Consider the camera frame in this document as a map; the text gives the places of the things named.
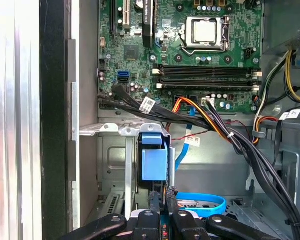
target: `cpu socket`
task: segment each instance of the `cpu socket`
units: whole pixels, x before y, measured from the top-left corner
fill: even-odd
[[[195,52],[225,52],[229,49],[229,17],[190,16],[179,35],[181,49],[189,56]]]

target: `cable tie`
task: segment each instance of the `cable tie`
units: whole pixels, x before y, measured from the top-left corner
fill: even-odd
[[[228,139],[233,137],[234,136],[234,133],[233,132],[230,132],[230,134],[228,136],[226,136]]]

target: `red wire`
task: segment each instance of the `red wire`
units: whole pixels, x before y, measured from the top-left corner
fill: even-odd
[[[205,133],[207,133],[207,132],[210,132],[210,131],[209,131],[209,130],[206,130],[206,131],[202,131],[202,132],[190,134],[190,135],[183,136],[183,137],[179,137],[179,138],[173,138],[173,139],[171,139],[171,140],[172,140],[172,141],[183,140],[183,139],[185,139],[185,138],[193,137],[193,136],[200,135],[200,134],[205,134]]]
[[[251,135],[249,133],[249,130],[248,130],[247,126],[244,125],[241,121],[239,121],[239,120],[227,121],[225,124],[234,124],[234,123],[241,124],[242,126],[244,126],[245,131],[246,131],[246,133],[247,133],[247,135],[249,137],[249,140],[251,141]]]

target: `green circuit board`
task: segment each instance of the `green circuit board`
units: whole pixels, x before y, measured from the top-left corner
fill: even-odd
[[[207,5],[208,0],[201,0],[201,8]],[[219,0],[213,0],[213,6],[219,7]],[[118,20],[122,17],[115,12],[115,35],[110,33],[111,29],[111,0],[102,0],[100,6],[100,40],[102,46],[99,49],[99,58],[104,61],[104,81],[99,81],[99,91],[111,94],[112,86],[117,84],[117,72],[129,71],[130,80],[127,83],[129,94],[138,101],[144,97],[150,97],[163,107],[172,109],[177,96],[196,96],[198,101],[201,98],[222,95],[215,98],[215,107],[219,112],[254,112],[253,97],[257,92],[251,91],[229,91],[226,89],[211,91],[208,89],[157,89],[152,67],[154,63],[170,66],[202,66],[198,62],[198,57],[211,57],[211,61],[205,62],[205,66],[222,66],[238,68],[258,68],[259,63],[255,59],[260,58],[261,41],[261,6],[253,10],[246,9],[245,4],[237,3],[237,0],[227,0],[226,6],[221,6],[215,11],[202,11],[194,7],[193,0],[157,0],[156,14],[156,41],[152,49],[145,48],[143,44],[142,25],[143,12],[135,8],[135,0],[130,0],[130,28],[124,29],[118,25]],[[123,7],[124,0],[116,1],[116,9]],[[185,24],[187,17],[223,17],[229,16],[229,49],[225,52],[204,52],[195,53],[192,56],[185,54],[180,45],[182,43],[179,31]],[[159,37],[164,36],[163,44],[158,43]],[[255,48],[255,52],[250,59],[245,59],[244,51],[247,48]],[[129,50],[133,50],[133,55],[129,55]],[[181,55],[182,61],[176,61],[176,55]],[[230,57],[231,62],[227,63],[226,58]],[[188,106],[183,105],[182,110],[187,110]]]

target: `blue plastic latch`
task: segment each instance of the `blue plastic latch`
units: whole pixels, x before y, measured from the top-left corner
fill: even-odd
[[[142,144],[162,145],[161,133],[142,133]]]
[[[168,148],[142,150],[142,180],[166,181],[168,171]]]

